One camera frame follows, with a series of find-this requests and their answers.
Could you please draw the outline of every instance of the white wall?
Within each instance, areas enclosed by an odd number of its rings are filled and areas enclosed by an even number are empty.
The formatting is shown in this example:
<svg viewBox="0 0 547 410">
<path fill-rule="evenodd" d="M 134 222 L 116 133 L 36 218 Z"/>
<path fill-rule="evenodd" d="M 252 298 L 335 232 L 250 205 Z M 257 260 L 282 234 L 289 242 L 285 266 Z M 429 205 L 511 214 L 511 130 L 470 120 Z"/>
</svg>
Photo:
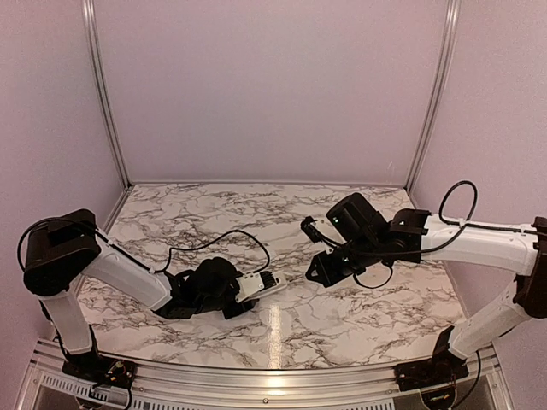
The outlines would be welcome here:
<svg viewBox="0 0 547 410">
<path fill-rule="evenodd" d="M 547 216 L 547 2 L 462 2 L 450 77 L 414 195 L 424 208 L 459 179 L 479 186 L 477 220 L 532 223 Z M 469 195 L 456 197 L 465 216 Z M 513 275 L 452 264 L 470 313 Z M 516 410 L 547 408 L 547 320 L 496 344 Z"/>
<path fill-rule="evenodd" d="M 447 2 L 98 0 L 129 173 L 404 185 Z"/>
<path fill-rule="evenodd" d="M 0 397 L 10 409 L 48 325 L 15 259 L 31 223 L 121 194 L 78 0 L 0 2 Z"/>
</svg>

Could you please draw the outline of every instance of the white marble surface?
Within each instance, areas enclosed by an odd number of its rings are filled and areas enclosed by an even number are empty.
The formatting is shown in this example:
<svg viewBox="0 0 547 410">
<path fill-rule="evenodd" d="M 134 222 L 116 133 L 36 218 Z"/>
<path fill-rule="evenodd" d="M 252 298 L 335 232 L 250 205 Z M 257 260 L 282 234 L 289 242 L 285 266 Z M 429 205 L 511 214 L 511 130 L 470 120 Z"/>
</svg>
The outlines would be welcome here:
<svg viewBox="0 0 547 410">
<path fill-rule="evenodd" d="M 192 365 L 317 368 L 407 360 L 432 352 L 438 333 L 463 317 L 440 264 L 397 263 L 384 288 L 365 290 L 351 278 L 332 288 L 304 279 L 322 247 L 300 232 L 308 215 L 321 218 L 359 190 L 390 219 L 411 207 L 403 190 L 278 184 L 141 184 L 135 187 L 110 236 L 144 262 L 161 267 L 168 245 L 196 246 L 232 228 L 263 241 L 282 270 L 286 290 L 259 301 L 251 312 L 224 320 L 222 313 L 166 320 L 94 279 L 79 294 L 103 351 Z M 177 254 L 170 269 L 195 268 L 212 254 L 242 271 L 263 263 L 246 237 Z M 381 266 L 360 276 L 369 285 L 387 275 Z"/>
</svg>

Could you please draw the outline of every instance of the marble table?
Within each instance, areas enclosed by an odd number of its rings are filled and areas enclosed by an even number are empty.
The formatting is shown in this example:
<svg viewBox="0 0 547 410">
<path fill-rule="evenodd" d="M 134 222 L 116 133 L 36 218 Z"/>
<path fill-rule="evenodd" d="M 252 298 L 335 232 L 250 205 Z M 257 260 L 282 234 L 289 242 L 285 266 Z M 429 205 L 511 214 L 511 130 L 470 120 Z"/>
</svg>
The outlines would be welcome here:
<svg viewBox="0 0 547 410">
<path fill-rule="evenodd" d="M 412 207 L 405 191 L 393 188 L 137 185 L 109 235 L 145 263 L 159 268 L 169 245 L 197 246 L 237 227 L 266 244 L 271 269 L 283 271 L 289 284 L 235 319 L 213 312 L 166 320 L 87 279 L 79 301 L 100 349 L 164 362 L 270 369 L 376 364 L 431 354 L 439 332 L 463 318 L 442 264 L 397 263 L 392 281 L 377 290 L 360 288 L 350 278 L 324 289 L 303 277 L 323 248 L 300 232 L 301 220 L 324 217 L 354 191 L 387 219 Z M 170 271 L 195 268 L 212 255 L 226 257 L 242 272 L 263 263 L 262 252 L 248 238 L 231 236 L 203 251 L 176 254 Z M 387 274 L 374 266 L 360 279 L 375 285 Z"/>
</svg>

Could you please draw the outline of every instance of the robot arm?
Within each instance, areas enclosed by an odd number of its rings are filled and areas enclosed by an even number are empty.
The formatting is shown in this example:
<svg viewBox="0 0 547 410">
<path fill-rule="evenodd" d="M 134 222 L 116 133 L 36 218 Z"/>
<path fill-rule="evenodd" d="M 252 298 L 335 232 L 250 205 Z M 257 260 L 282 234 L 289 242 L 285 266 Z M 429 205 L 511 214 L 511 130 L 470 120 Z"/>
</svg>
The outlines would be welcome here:
<svg viewBox="0 0 547 410">
<path fill-rule="evenodd" d="M 360 194 L 335 205 L 327 218 L 345 243 L 318 229 L 306 218 L 301 227 L 326 251 L 312 260 L 308 280 L 325 287 L 360 275 L 366 268 L 394 261 L 462 261 L 500 267 L 516 279 L 495 300 L 471 318 L 443 331 L 432 358 L 396 367 L 401 391 L 448 383 L 468 375 L 465 361 L 478 349 L 530 318 L 547 318 L 547 220 L 533 225 L 478 224 L 442 221 L 438 214 L 403 209 L 387 222 Z"/>
<path fill-rule="evenodd" d="M 218 257 L 203 261 L 195 271 L 154 272 L 112 243 L 85 209 L 38 222 L 28 232 L 24 283 L 58 332 L 67 357 L 63 371 L 99 384 L 127 389 L 134 364 L 98 353 L 74 294 L 80 275 L 113 286 L 166 319 L 189 319 L 215 310 L 230 319 L 251 310 L 258 297 L 286 286 L 282 275 L 243 275 Z"/>
</svg>

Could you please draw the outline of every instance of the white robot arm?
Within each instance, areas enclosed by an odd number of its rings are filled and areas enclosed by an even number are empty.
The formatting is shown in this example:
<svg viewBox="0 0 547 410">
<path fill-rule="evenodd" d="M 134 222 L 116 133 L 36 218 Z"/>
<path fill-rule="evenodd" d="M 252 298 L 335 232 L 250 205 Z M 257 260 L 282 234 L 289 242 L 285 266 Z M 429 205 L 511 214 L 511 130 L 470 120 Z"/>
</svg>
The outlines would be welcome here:
<svg viewBox="0 0 547 410">
<path fill-rule="evenodd" d="M 230 319 L 251 310 L 259 297 L 286 286 L 282 274 L 242 274 L 218 257 L 203 261 L 195 271 L 155 272 L 109 240 L 86 209 L 39 221 L 26 234 L 25 266 L 20 261 L 24 283 L 57 330 L 67 357 L 63 371 L 98 384 L 130 388 L 134 364 L 98 353 L 74 294 L 80 275 L 111 285 L 165 319 L 189 319 L 215 310 Z"/>
<path fill-rule="evenodd" d="M 326 245 L 306 272 L 308 280 L 325 287 L 350 276 L 363 286 L 358 275 L 378 262 L 391 268 L 394 261 L 461 261 L 516 273 L 501 295 L 439 335 L 430 360 L 395 367 L 401 391 L 464 378 L 466 359 L 479 349 L 530 318 L 547 318 L 545 218 L 537 217 L 532 225 L 496 225 L 403 209 L 388 222 L 358 193 L 340 201 L 326 216 L 344 243 L 322 233 L 318 228 L 324 225 L 311 217 L 301 224 L 313 242 Z"/>
</svg>

